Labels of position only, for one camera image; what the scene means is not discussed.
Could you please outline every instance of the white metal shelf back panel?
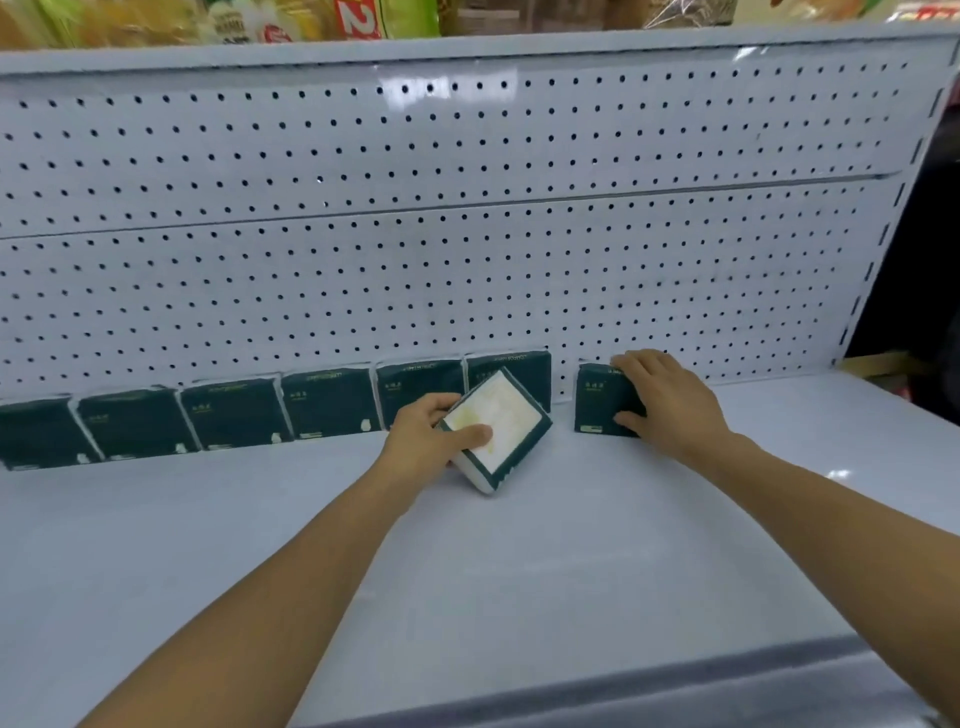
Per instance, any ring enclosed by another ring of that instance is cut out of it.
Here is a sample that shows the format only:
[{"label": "white metal shelf back panel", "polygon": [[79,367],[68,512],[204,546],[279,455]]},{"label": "white metal shelf back panel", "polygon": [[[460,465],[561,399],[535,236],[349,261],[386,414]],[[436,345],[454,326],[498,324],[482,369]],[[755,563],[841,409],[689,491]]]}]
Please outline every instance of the white metal shelf back panel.
[{"label": "white metal shelf back panel", "polygon": [[732,380],[823,369],[899,179],[18,238],[0,394],[547,345]]},{"label": "white metal shelf back panel", "polygon": [[895,173],[955,38],[0,79],[0,237]]}]

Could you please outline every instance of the hand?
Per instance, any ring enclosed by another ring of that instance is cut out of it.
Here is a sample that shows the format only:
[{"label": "hand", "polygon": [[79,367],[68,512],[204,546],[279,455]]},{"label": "hand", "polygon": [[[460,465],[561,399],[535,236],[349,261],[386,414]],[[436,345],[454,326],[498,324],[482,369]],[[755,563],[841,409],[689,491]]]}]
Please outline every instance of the hand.
[{"label": "hand", "polygon": [[611,360],[636,387],[647,416],[618,412],[614,420],[666,455],[694,468],[705,453],[733,437],[716,396],[670,354],[654,349]]},{"label": "hand", "polygon": [[435,480],[460,450],[486,445],[493,436],[489,425],[453,432],[434,429],[459,399],[457,394],[424,395],[400,409],[372,470],[412,489],[415,495]]}]

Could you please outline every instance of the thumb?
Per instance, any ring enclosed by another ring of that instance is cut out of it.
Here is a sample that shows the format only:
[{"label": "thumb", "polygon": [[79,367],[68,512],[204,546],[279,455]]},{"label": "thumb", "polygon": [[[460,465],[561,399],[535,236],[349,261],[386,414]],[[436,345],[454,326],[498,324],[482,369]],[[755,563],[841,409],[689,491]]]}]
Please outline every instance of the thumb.
[{"label": "thumb", "polygon": [[627,429],[632,430],[640,437],[643,437],[644,432],[646,432],[647,425],[649,424],[647,422],[647,418],[640,417],[636,412],[627,412],[627,411],[617,412],[613,416],[613,421],[616,422],[618,425],[621,425],[623,427],[626,427]]},{"label": "thumb", "polygon": [[480,448],[486,445],[493,436],[493,428],[489,425],[470,425],[446,433],[446,441],[457,450]]}]

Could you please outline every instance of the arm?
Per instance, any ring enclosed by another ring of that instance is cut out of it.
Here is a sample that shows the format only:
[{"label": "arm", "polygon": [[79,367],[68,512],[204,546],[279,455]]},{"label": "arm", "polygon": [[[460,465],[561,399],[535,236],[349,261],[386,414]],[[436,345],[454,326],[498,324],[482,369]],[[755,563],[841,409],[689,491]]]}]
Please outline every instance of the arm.
[{"label": "arm", "polygon": [[763,451],[662,352],[613,358],[647,417],[616,420],[723,491],[931,706],[960,724],[960,537]]},{"label": "arm", "polygon": [[383,452],[277,553],[147,658],[81,728],[283,728],[396,520],[485,425],[433,425],[459,395],[400,410]]}]

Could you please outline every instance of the left hand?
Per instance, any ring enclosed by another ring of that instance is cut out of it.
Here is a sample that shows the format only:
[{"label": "left hand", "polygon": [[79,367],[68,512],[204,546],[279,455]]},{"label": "left hand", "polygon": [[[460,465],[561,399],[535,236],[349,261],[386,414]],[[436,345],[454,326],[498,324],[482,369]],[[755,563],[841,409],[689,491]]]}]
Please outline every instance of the left hand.
[{"label": "left hand", "polygon": [[416,495],[458,452],[486,445],[493,436],[489,425],[470,425],[453,432],[434,429],[459,399],[458,394],[429,394],[401,408],[371,470]]}]

